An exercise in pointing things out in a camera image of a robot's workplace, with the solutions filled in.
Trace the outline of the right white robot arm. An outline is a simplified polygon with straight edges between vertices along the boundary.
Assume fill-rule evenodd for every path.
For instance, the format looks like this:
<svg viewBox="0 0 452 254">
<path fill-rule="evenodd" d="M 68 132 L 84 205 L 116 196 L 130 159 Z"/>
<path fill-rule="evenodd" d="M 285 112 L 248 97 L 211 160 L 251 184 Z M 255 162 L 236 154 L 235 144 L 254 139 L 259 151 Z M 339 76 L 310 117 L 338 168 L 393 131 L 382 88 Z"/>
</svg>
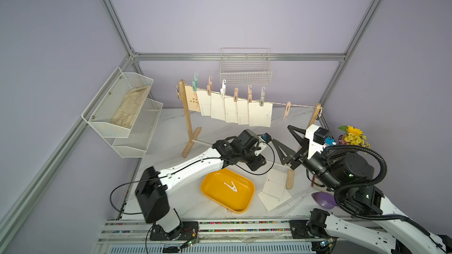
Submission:
<svg viewBox="0 0 452 254">
<path fill-rule="evenodd" d="M 305 230 L 315 238 L 346 239 L 378 254 L 449 254 L 452 239 L 436 235 L 412 220 L 376 186 L 387 175 L 387 164 L 376 151 L 359 145 L 340 145 L 329 131 L 316 125 L 307 129 L 288 126 L 300 145 L 294 151 L 277 140 L 273 146 L 283 165 L 305 167 L 333 192 L 337 207 L 352 218 L 376 223 L 382 230 L 367 229 L 315 208 Z"/>
</svg>

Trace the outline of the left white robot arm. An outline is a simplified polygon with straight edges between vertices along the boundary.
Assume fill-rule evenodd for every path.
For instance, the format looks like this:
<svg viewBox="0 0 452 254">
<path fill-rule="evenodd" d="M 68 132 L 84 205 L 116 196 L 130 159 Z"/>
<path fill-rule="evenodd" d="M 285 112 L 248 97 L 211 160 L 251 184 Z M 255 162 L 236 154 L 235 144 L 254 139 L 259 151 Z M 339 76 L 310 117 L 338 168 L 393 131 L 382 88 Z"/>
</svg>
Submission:
<svg viewBox="0 0 452 254">
<path fill-rule="evenodd" d="M 184 224 L 176 210 L 170 207 L 169 197 L 177 189 L 194 180 L 236 165 L 245 163 L 248 173 L 256 175 L 256 170 L 266 164 L 262 152 L 270 146 L 269 134 L 257 135 L 246 129 L 239 136 L 231 136 L 216 141 L 198 156 L 171 168 L 156 170 L 147 168 L 141 175 L 134 191 L 145 222 L 151 225 L 149 238 L 153 234 L 172 241 L 193 229 Z"/>
</svg>

